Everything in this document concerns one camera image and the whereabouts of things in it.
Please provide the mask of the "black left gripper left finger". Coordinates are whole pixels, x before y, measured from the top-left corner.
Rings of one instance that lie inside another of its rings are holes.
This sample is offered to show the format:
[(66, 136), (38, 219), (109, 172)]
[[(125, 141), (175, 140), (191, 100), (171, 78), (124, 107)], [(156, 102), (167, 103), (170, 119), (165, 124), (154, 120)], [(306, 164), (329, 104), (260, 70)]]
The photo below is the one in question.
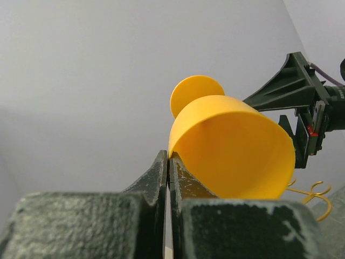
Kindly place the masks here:
[(121, 192), (23, 197), (1, 234), (1, 258), (164, 258), (168, 154)]

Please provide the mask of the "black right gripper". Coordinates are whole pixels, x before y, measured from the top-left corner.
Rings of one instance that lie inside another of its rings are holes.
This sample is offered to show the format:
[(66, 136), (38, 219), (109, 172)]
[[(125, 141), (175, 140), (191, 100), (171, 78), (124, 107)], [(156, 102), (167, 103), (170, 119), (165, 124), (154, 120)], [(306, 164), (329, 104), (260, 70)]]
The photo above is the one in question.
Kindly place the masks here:
[[(326, 85), (316, 73), (332, 83)], [(322, 149), (327, 132), (344, 130), (344, 82), (325, 73), (301, 52), (289, 53), (282, 68), (263, 87), (244, 99), (257, 111), (295, 109), (295, 133), (286, 115), (280, 115), (278, 124), (293, 141), (295, 169), (305, 169), (309, 155)], [(316, 137), (315, 147), (310, 148)]]

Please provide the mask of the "orange plastic goblet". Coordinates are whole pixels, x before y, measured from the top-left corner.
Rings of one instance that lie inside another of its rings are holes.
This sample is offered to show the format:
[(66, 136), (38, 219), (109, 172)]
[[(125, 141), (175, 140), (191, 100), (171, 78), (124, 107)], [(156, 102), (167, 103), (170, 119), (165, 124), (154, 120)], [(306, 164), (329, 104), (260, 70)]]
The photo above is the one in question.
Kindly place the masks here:
[(170, 97), (168, 153), (221, 198), (278, 199), (295, 167), (292, 138), (272, 119), (195, 75)]

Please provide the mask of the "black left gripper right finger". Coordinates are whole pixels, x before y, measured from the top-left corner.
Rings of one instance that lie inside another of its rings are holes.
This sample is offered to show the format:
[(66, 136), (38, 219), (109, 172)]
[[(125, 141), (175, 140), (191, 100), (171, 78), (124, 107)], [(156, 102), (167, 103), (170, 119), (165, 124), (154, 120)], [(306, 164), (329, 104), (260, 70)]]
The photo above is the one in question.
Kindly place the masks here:
[(312, 212), (286, 200), (222, 199), (169, 160), (174, 258), (329, 258)]

